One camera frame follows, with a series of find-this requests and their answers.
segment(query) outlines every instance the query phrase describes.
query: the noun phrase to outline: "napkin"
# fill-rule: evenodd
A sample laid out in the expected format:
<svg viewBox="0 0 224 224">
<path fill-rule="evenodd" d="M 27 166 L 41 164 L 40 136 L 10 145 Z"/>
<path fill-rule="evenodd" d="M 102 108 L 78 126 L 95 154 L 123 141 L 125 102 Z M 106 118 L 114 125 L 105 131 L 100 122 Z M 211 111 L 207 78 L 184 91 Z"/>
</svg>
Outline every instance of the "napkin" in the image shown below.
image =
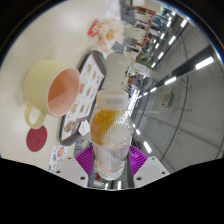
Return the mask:
<svg viewBox="0 0 224 224">
<path fill-rule="evenodd" d="M 65 158 L 68 147 L 66 146 L 54 146 L 51 151 L 51 156 L 49 160 L 49 172 L 53 173 L 54 170 L 59 166 L 61 161 Z"/>
<path fill-rule="evenodd" d="M 123 37 L 124 27 L 120 20 L 117 19 L 105 19 L 98 26 L 99 41 L 98 46 L 106 54 L 113 54 L 114 51 L 111 47 L 115 41 L 122 44 L 124 41 Z"/>
<path fill-rule="evenodd" d="M 80 127 L 79 127 L 79 133 L 84 136 L 86 135 L 87 133 L 90 132 L 90 126 L 89 126 L 89 123 L 87 120 L 85 121 L 82 121 Z"/>
</svg>

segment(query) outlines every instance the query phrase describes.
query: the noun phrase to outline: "white table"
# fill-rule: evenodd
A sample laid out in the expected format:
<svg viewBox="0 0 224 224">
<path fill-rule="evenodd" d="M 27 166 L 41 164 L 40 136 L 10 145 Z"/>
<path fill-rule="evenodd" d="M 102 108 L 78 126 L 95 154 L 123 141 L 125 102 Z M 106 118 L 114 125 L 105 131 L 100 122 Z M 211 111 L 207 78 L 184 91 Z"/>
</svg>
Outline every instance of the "white table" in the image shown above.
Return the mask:
<svg viewBox="0 0 224 224">
<path fill-rule="evenodd" d="M 87 36 L 95 19 L 100 19 L 110 0 L 70 0 L 39 16 L 18 37 L 0 70 L 0 153 L 5 159 L 32 164 L 44 170 L 53 146 L 60 145 L 61 118 L 47 116 L 48 138 L 38 152 L 26 145 L 30 128 L 25 123 L 23 83 L 28 70 L 38 61 L 50 59 L 78 68 L 84 56 L 96 46 L 98 37 Z M 31 114 L 31 120 L 37 111 Z"/>
</svg>

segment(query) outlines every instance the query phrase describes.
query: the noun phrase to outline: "wall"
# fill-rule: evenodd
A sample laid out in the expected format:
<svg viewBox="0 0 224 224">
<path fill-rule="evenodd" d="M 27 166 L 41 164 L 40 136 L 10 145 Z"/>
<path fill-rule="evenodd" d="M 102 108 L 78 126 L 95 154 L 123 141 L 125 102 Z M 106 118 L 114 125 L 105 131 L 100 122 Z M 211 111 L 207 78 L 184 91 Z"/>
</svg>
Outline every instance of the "wall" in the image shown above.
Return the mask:
<svg viewBox="0 0 224 224">
<path fill-rule="evenodd" d="M 135 63 L 136 56 L 138 55 L 137 52 L 131 51 L 131 52 L 124 52 L 125 57 L 132 59 L 132 62 Z"/>
<path fill-rule="evenodd" d="M 192 58 L 209 45 L 206 37 L 191 25 L 186 27 L 182 35 L 187 49 L 188 59 Z M 164 55 L 162 63 L 158 64 L 156 67 L 156 71 L 163 77 L 187 61 L 183 39 L 179 37 L 173 43 L 171 49 Z"/>
<path fill-rule="evenodd" d="M 137 10 L 135 10 L 135 19 L 143 21 L 145 23 L 148 23 L 148 21 L 149 21 L 149 17 L 148 16 L 143 15 L 141 13 L 138 13 Z"/>
<path fill-rule="evenodd" d="M 149 0 L 145 1 L 145 8 L 160 13 L 160 5 Z"/>
<path fill-rule="evenodd" d="M 156 80 L 157 82 L 159 82 L 162 79 L 162 76 L 160 73 L 155 72 L 154 70 L 150 68 L 147 69 L 147 73 L 144 73 L 144 75 L 152 78 L 153 80 Z"/>
<path fill-rule="evenodd" d="M 130 37 L 137 40 L 139 43 L 142 43 L 143 36 L 146 34 L 146 31 L 137 27 L 125 27 L 124 36 Z"/>
<path fill-rule="evenodd" d="M 157 31 L 154 30 L 154 29 L 149 29 L 149 32 L 150 32 L 153 36 L 156 36 L 156 37 L 160 36 L 159 32 L 157 32 Z"/>
<path fill-rule="evenodd" d="M 145 7 L 146 0 L 132 0 L 133 6 Z"/>
<path fill-rule="evenodd" d="M 189 87 L 185 108 L 192 112 L 184 111 L 179 130 L 162 161 L 169 172 L 214 160 L 224 136 L 224 79 L 218 62 L 192 73 L 189 84 L 192 88 Z M 174 107 L 162 107 L 162 92 L 169 88 L 175 93 Z M 152 148 L 149 156 L 160 159 L 171 142 L 181 113 L 175 107 L 182 107 L 185 88 L 181 81 L 176 81 L 157 90 L 154 102 L 152 98 L 148 101 L 148 105 L 153 104 L 151 110 L 160 112 L 150 114 L 151 119 L 143 117 L 139 125 L 141 141 L 147 141 Z"/>
</svg>

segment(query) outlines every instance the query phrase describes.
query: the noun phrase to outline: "yellow mug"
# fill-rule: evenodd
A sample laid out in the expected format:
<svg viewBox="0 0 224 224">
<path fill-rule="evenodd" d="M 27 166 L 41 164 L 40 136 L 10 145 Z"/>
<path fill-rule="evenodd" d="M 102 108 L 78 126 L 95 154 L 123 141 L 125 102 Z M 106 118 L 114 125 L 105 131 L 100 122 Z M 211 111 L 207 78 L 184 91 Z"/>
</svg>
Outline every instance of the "yellow mug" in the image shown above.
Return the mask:
<svg viewBox="0 0 224 224">
<path fill-rule="evenodd" d="M 33 129 L 40 128 L 47 114 L 65 115 L 74 104 L 80 86 L 80 73 L 56 61 L 41 61 L 28 72 L 24 83 L 27 101 L 25 121 Z M 32 108 L 40 111 L 35 123 L 30 122 Z"/>
</svg>

